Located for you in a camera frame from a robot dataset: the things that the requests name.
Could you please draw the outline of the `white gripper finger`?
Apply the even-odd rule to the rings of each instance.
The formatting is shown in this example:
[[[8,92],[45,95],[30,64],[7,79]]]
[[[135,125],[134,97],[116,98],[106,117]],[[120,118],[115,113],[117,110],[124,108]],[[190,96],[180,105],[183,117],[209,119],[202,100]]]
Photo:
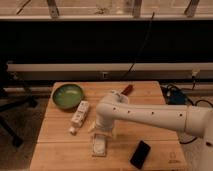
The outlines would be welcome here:
[[[112,130],[112,131],[109,133],[109,136],[110,136],[110,138],[116,139],[116,130]]]
[[[88,133],[90,134],[94,133],[95,129],[96,129],[95,125],[90,125],[90,127],[88,128]]]

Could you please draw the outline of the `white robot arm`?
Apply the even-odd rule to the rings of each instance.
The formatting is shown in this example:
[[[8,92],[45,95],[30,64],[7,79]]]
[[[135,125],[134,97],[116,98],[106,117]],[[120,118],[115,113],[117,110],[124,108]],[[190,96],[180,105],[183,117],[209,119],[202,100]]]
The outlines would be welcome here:
[[[134,105],[127,96],[109,91],[96,105],[94,130],[111,132],[116,120],[185,132],[213,146],[213,108],[188,105]]]

